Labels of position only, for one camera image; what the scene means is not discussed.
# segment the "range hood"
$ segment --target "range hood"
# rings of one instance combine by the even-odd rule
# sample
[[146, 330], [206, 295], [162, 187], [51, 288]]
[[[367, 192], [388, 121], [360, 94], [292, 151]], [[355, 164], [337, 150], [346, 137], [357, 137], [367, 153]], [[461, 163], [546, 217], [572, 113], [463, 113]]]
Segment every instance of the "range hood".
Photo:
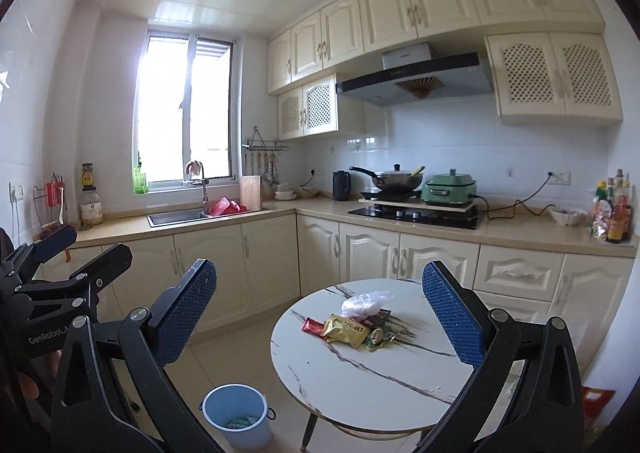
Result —
[[[385, 70], [337, 83], [336, 93], [375, 106], [492, 93], [486, 64], [476, 52], [429, 57], [427, 43], [388, 52], [383, 55]], [[416, 58], [427, 59], [397, 65], [402, 60], [415, 61]]]

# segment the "black kettle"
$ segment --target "black kettle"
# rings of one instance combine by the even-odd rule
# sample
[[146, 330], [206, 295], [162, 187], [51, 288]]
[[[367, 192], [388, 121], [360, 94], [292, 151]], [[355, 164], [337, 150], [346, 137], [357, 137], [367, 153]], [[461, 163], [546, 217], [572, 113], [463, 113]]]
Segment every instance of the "black kettle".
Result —
[[347, 171], [334, 171], [334, 200], [349, 200], [351, 175]]

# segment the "beige countertop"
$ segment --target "beige countertop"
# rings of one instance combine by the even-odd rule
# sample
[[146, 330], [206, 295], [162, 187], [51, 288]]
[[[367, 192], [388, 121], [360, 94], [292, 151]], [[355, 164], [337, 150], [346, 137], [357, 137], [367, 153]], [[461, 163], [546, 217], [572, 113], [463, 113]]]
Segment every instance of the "beige countertop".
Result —
[[262, 211], [219, 216], [214, 219], [185, 222], [164, 227], [150, 227], [146, 216], [132, 216], [130, 218], [106, 220], [99, 226], [92, 227], [92, 229], [79, 231], [78, 240], [73, 247], [109, 245], [297, 213], [336, 222], [397, 231], [399, 233], [532, 251], [633, 258], [636, 256], [638, 248], [638, 237], [634, 237], [634, 245], [600, 243], [591, 238], [585, 227], [558, 226], [550, 216], [546, 215], [530, 216], [519, 214], [511, 220], [491, 221], [485, 218], [478, 229], [471, 230], [380, 220], [348, 213], [348, 211], [353, 211], [363, 206], [364, 204], [357, 201], [334, 202], [327, 198], [291, 200], [289, 202], [272, 200], [264, 203], [265, 210]]

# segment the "power outlet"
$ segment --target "power outlet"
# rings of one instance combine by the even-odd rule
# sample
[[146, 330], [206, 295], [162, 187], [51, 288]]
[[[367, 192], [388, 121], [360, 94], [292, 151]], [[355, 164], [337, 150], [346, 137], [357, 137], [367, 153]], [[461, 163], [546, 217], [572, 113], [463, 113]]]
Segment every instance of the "power outlet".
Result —
[[571, 172], [570, 171], [554, 171], [551, 172], [551, 178], [549, 179], [550, 186], [570, 186], [571, 185]]

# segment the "pot lid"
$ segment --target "pot lid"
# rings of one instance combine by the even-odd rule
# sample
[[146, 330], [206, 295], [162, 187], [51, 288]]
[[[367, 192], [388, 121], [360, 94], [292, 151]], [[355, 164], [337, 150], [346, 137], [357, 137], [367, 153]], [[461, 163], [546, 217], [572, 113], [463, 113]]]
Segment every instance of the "pot lid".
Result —
[[471, 175], [458, 175], [456, 170], [452, 168], [447, 174], [434, 175], [427, 183], [434, 186], [468, 186], [474, 182]]

